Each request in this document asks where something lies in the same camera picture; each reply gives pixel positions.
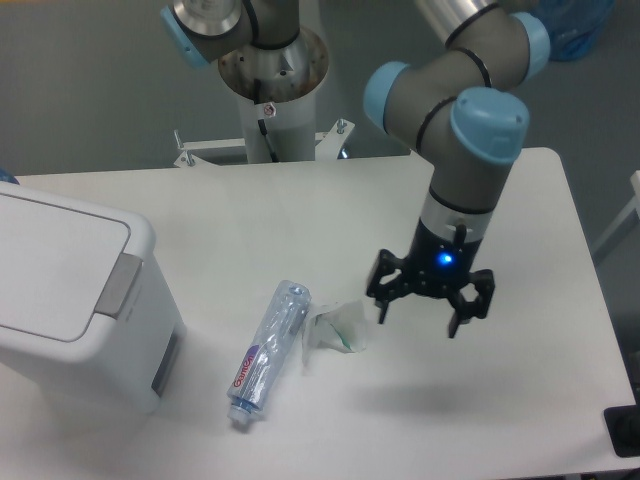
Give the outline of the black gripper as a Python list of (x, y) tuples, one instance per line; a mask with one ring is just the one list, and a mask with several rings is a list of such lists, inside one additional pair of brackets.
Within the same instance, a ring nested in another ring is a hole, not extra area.
[[(455, 243), (436, 235), (419, 220), (407, 256), (401, 259), (382, 249), (370, 270), (366, 296), (379, 309), (377, 323), (385, 323), (391, 302), (411, 293), (449, 301), (454, 310), (448, 324), (450, 339), (461, 325), (473, 318), (486, 318), (495, 278), (491, 269), (473, 271), (481, 243), (481, 240)], [(467, 300), (463, 294), (468, 285), (476, 292), (473, 300)]]

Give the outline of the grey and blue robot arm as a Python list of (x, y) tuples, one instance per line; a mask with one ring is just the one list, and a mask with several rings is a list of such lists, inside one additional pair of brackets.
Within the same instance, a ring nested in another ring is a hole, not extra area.
[[(484, 318), (493, 273), (472, 265), (529, 126), (513, 89), (550, 55), (544, 25), (495, 1), (422, 1), (445, 46), (431, 63), (380, 66), (368, 80), (369, 120), (434, 168), (405, 257), (378, 254), (367, 295), (381, 311), (410, 294), (444, 298), (451, 332)], [(328, 70), (322, 40), (296, 1), (173, 1), (163, 24), (188, 64), (216, 64), (244, 110), (252, 163), (312, 160), (312, 95)]]

